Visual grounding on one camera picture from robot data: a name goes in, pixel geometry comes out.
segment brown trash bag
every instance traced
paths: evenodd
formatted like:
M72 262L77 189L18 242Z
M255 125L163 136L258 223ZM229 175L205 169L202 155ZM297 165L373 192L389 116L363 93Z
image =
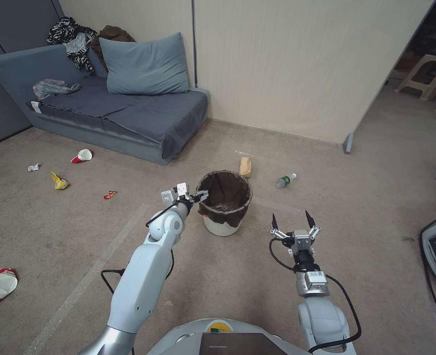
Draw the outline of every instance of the brown trash bag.
M95 39L91 41L91 49L95 51L98 59L107 71L108 68L106 67L105 60L103 59L103 53L101 52L100 37L120 42L136 42L134 38L132 38L131 35L129 35L129 33L127 33L122 28L106 25L105 28L103 28L100 33L97 34Z
M253 189L247 179L238 173L221 170L206 174L198 183L197 191L208 190L208 198L200 202L198 213L213 222L227 222L237 227L248 211Z

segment blue sofa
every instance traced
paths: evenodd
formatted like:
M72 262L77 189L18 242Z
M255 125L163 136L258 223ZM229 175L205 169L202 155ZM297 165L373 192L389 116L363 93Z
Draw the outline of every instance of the blue sofa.
M88 57L95 69L93 77L75 67L62 45L1 54L0 83L34 127L162 165L174 158L206 120L208 91L191 88L184 94L150 97L109 94L106 70L95 53L90 51ZM37 101L32 86L46 78L79 82L82 88L59 99L47 98L37 113L31 105ZM122 107L128 109L118 119L108 112L83 111L80 100L125 102Z

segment plastic water bottle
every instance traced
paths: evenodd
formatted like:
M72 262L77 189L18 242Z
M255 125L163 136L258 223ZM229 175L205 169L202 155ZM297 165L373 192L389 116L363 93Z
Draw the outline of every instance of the plastic water bottle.
M286 185L289 185L292 180L294 180L297 177L297 174L292 173L290 176L284 176L280 177L277 180L277 186L278 187L284 187Z

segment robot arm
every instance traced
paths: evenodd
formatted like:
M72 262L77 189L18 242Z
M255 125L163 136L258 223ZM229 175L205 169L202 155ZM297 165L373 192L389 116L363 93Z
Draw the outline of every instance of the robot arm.
M147 223L149 233L133 253L113 294L106 327L81 355L127 355L139 328L155 308L172 262L172 246L180 239L194 202L208 197L207 191L188 194L186 184L164 191L167 208Z
M330 275L326 275L315 263L312 244L322 228L315 225L315 221L307 211L305 214L310 230L294 230L288 233L278 229L276 218L272 215L271 234L274 238L269 244L269 249L277 262L295 272L297 293L304 298L304 302L298 306L298 312L307 349L315 355L329 355L331 353L325 351L325 348L340 348L340 354L356 355L352 341L359 338L361 334L358 317L343 286ZM273 241L280 241L289 248L289 254L295 261L293 267L277 259L272 252ZM330 295L327 278L335 281L342 288L353 312L358 331L352 337L343 311L325 298Z

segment trash can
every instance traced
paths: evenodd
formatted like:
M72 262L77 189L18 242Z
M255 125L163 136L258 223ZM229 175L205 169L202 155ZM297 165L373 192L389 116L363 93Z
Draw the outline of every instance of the trash can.
M249 181L232 171L214 171L200 180L199 190L208 190L209 194L198 208L205 227L221 237L236 232L253 198Z

